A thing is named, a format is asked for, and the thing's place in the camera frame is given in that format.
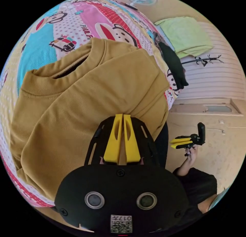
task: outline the mustard yellow shirt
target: mustard yellow shirt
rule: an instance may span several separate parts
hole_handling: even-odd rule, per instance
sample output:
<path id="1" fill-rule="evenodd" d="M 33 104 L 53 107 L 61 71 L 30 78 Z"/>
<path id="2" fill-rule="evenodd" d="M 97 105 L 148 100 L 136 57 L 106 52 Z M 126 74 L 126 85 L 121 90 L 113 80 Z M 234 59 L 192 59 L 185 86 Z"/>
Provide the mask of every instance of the mustard yellow shirt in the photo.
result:
<path id="1" fill-rule="evenodd" d="M 168 115 L 168 88 L 154 56 L 125 42 L 98 38 L 27 72 L 10 133 L 18 177 L 54 200 L 62 179 L 84 165 L 104 119 L 131 114 L 156 139 Z"/>

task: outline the blue fabric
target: blue fabric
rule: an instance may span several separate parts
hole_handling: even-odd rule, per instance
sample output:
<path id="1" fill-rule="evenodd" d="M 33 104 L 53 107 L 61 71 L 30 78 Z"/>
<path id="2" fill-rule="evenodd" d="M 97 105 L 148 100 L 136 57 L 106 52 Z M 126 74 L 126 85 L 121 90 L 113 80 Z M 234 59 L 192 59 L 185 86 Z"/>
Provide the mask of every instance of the blue fabric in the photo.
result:
<path id="1" fill-rule="evenodd" d="M 42 17 L 51 16 L 57 13 L 59 5 L 50 9 Z M 56 51 L 49 43 L 54 40 L 53 25 L 46 24 L 41 30 L 30 34 L 26 41 L 25 49 L 22 53 L 17 76 L 17 94 L 22 85 L 27 71 L 39 69 L 40 67 L 57 61 Z"/>
<path id="2" fill-rule="evenodd" d="M 217 195 L 217 197 L 215 198 L 215 200 L 212 202 L 212 204 L 210 205 L 208 210 L 211 210 L 213 207 L 215 207 L 218 202 L 224 197 L 224 195 L 227 193 L 228 189 L 230 187 L 228 187 L 227 189 L 225 189 L 224 191 L 222 191 L 220 194 Z"/>

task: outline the camera lens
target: camera lens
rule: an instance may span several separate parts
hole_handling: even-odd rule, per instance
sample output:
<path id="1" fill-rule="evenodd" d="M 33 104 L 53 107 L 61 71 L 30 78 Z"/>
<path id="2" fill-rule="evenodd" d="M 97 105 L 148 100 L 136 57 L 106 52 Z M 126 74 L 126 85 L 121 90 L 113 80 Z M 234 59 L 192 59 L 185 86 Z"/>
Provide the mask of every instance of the camera lens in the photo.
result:
<path id="1" fill-rule="evenodd" d="M 142 193 L 137 198 L 137 206 L 142 210 L 150 210 L 155 207 L 157 198 L 152 193 Z"/>
<path id="2" fill-rule="evenodd" d="M 92 209 L 100 209 L 104 206 L 104 197 L 98 192 L 89 192 L 85 196 L 85 203 Z"/>

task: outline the person's arm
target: person's arm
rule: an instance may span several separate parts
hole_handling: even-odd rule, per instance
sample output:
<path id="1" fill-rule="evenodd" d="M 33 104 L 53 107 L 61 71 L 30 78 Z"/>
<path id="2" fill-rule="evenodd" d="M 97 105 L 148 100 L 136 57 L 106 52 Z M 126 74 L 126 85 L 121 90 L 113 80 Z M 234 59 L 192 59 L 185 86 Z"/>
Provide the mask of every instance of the person's arm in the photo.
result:
<path id="1" fill-rule="evenodd" d="M 186 176 L 188 174 L 190 168 L 193 166 L 197 158 L 198 145 L 194 145 L 191 149 L 186 149 L 186 152 L 190 153 L 190 155 L 187 157 L 184 163 L 177 170 L 176 172 L 177 176 Z"/>

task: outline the hand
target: hand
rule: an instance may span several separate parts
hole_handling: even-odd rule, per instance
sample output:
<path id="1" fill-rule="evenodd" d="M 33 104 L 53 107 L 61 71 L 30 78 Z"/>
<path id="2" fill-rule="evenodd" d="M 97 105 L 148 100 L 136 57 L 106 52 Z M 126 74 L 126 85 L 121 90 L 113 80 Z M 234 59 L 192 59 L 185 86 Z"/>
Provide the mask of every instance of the hand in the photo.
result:
<path id="1" fill-rule="evenodd" d="M 187 159 L 194 162 L 197 158 L 197 153 L 198 153 L 198 145 L 193 145 L 193 147 L 186 148 L 186 153 L 189 154 Z"/>

